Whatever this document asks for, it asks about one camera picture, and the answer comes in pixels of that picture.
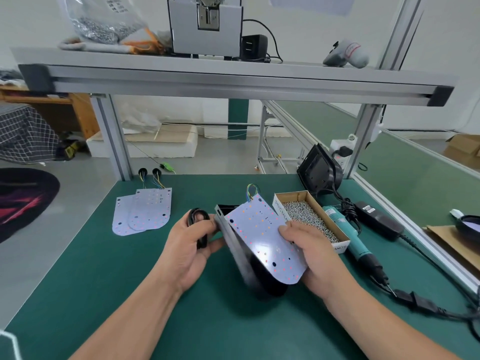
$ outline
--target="forearm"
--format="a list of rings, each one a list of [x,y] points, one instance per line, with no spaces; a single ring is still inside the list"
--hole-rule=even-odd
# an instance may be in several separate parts
[[[179,298],[151,272],[70,360],[150,359]]]
[[[370,360],[458,359],[394,315],[352,277],[325,304]]]

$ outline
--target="green pillar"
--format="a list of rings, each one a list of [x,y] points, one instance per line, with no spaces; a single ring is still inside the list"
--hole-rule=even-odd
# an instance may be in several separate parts
[[[248,103],[249,100],[239,100],[231,98],[228,100],[228,122],[241,122],[246,123],[248,121]],[[228,139],[247,139],[247,127],[245,125],[229,125],[228,126]]]

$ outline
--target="checkered cloth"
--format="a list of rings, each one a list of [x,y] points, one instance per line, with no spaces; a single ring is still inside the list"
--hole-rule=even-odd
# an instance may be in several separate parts
[[[55,158],[59,139],[38,111],[24,103],[0,103],[0,159],[31,164]]]

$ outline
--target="electric screwdriver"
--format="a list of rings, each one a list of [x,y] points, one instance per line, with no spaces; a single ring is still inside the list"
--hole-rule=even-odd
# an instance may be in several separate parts
[[[377,283],[384,286],[389,285],[387,274],[383,270],[383,266],[378,259],[372,254],[369,249],[363,244],[358,237],[358,232],[347,221],[344,215],[342,215],[334,206],[324,206],[325,213],[332,219],[332,221],[339,227],[343,233],[350,239],[348,245],[348,251],[354,256],[355,260],[367,273],[372,276]]]

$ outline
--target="green mat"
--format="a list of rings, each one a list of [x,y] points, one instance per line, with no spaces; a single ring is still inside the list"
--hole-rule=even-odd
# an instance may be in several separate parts
[[[161,229],[116,236],[111,223],[116,197],[133,194],[139,181],[118,182],[26,301],[7,330],[16,334],[25,360],[68,358],[132,293],[158,259],[168,232],[193,207],[213,212],[216,204],[241,204],[248,183],[273,193],[302,189],[296,175],[168,175],[172,215]],[[354,181],[340,192],[373,200]],[[332,199],[322,203],[335,204]],[[401,243],[369,229],[364,243],[385,266],[392,285],[415,290],[451,311],[465,310],[447,279]],[[380,292],[342,259],[359,283],[409,324],[465,360],[478,359],[479,345],[463,323],[410,313]],[[4,359],[0,349],[0,359]],[[179,301],[153,359],[364,359],[357,345],[302,285],[270,302],[247,290],[227,248],[213,255],[199,281]]]
[[[355,132],[356,120],[326,103],[277,103],[326,145]],[[357,172],[420,227],[452,225],[449,212],[454,208],[480,215],[478,177],[402,139],[380,134],[360,155],[360,162],[368,171]]]

